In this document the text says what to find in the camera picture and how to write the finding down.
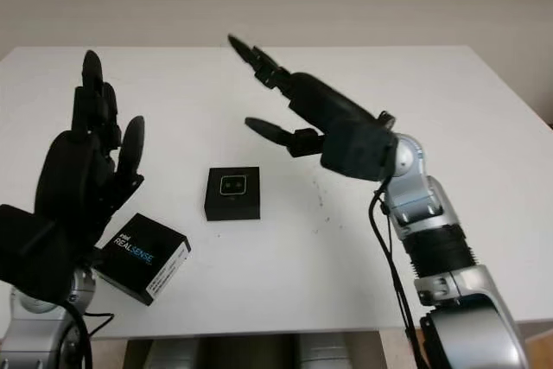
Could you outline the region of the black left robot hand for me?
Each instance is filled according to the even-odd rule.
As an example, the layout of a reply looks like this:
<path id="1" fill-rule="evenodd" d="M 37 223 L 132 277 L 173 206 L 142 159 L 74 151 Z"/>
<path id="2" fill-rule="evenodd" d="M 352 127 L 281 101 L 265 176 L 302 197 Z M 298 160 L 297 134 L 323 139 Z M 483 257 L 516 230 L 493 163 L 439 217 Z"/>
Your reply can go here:
<path id="1" fill-rule="evenodd" d="M 53 220 L 70 245 L 90 251 L 114 213 L 138 190 L 143 176 L 145 120 L 135 116 L 122 130 L 112 85 L 92 50 L 74 90 L 72 123 L 53 140 L 35 193 L 35 213 Z"/>

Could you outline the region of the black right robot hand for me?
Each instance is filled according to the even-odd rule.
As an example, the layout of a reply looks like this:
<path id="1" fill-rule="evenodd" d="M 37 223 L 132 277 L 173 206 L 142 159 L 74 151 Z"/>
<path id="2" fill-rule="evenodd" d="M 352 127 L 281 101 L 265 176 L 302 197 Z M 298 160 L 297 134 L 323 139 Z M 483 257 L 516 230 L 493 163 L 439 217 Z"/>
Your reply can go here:
<path id="1" fill-rule="evenodd" d="M 390 118 L 375 118 L 311 74 L 289 72 L 261 48 L 250 47 L 235 35 L 227 39 L 255 78 L 268 89 L 278 89 L 290 110 L 310 124 L 307 129 L 288 132 L 260 118 L 246 118 L 245 125 L 258 135 L 283 146 L 293 157 L 321 154 L 329 138 L 349 144 L 358 138 L 354 147 L 367 156 L 384 156 L 392 150 L 395 139 L 386 129 Z"/>

